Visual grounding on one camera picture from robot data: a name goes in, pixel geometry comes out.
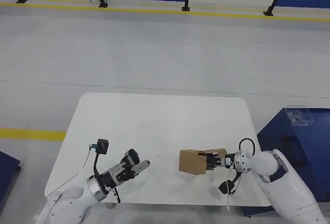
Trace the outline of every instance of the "gray floor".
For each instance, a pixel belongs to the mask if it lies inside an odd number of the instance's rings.
[[[0,127],[67,130],[86,92],[241,97],[260,131],[286,105],[330,108],[330,24],[0,7]],[[0,223],[32,222],[60,146],[0,139],[23,167]],[[133,204],[87,221],[274,222]]]

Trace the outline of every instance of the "cardboard box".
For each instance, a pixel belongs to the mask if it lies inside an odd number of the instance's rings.
[[[206,165],[206,154],[212,153],[220,158],[226,156],[227,151],[224,148],[218,150],[181,150],[178,170],[188,174],[205,174],[206,170],[213,170],[212,167]]]

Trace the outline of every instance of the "transparent plastic box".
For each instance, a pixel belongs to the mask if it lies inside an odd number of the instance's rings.
[[[314,122],[314,118],[305,105],[288,105],[286,112],[292,126],[309,126]]]

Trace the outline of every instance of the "table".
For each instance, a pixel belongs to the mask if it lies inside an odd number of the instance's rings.
[[[74,176],[88,154],[88,145],[99,138],[109,140],[107,155],[100,155],[98,171],[103,172],[133,148],[150,167],[135,179],[118,187],[124,203],[188,204],[224,206],[227,196],[218,186],[229,170],[219,167],[206,175],[178,170],[182,149],[238,150],[243,138],[252,138],[260,147],[247,104],[240,98],[87,93],[83,95],[45,188],[45,195]],[[243,147],[252,150],[251,143]],[[95,152],[74,179],[62,186],[84,186],[93,174]],[[116,203],[111,194],[103,202]],[[229,204],[269,206],[252,174],[242,176]]]

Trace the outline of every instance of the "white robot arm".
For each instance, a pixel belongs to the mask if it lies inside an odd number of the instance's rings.
[[[233,194],[231,190],[238,176],[251,172],[280,216],[295,224],[327,224],[314,195],[279,150],[257,152],[254,155],[238,151],[224,158],[211,155],[207,158],[208,166],[222,166],[237,172],[234,180],[226,180],[219,187],[222,193]],[[283,176],[271,182],[269,176],[280,170]]]
[[[117,165],[99,174],[97,171],[97,160],[100,154],[106,154],[108,141],[99,139],[97,144],[91,144],[91,148],[96,149],[96,159],[94,163],[94,175],[90,176],[84,188],[71,187],[63,192],[53,193],[42,212],[36,218],[36,224],[80,224],[83,223],[91,210],[91,207],[104,200],[110,191],[120,198],[116,187],[124,182],[135,178],[140,172],[150,166],[148,160],[140,162],[139,156],[134,149],[128,150],[124,158]]]

